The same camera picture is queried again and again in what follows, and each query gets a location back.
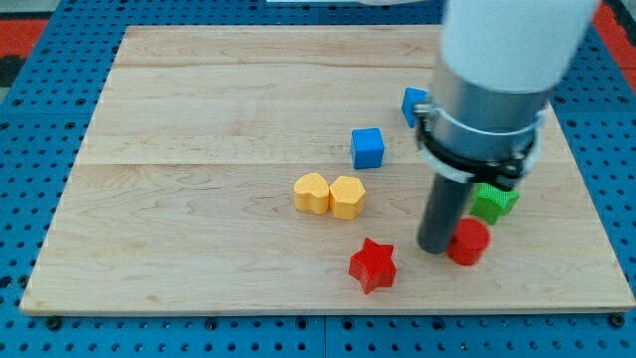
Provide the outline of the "blue block behind arm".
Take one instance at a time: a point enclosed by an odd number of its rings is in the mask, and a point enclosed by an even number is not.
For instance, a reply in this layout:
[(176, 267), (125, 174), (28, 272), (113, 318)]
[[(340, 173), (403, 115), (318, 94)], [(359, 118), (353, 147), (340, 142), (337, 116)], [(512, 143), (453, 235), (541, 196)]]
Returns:
[(415, 127), (416, 118), (413, 114), (413, 107), (416, 103), (424, 102), (427, 97), (427, 91), (425, 89), (418, 88), (405, 88), (402, 103), (401, 112), (406, 121), (406, 124), (410, 128)]

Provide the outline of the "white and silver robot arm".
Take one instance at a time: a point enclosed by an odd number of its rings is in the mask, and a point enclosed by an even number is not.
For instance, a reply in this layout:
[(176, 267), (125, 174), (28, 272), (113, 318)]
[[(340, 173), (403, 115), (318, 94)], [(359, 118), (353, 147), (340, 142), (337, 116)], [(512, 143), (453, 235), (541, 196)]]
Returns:
[(509, 191), (533, 168), (554, 88), (597, 0), (450, 0), (433, 80), (417, 110), (441, 176)]

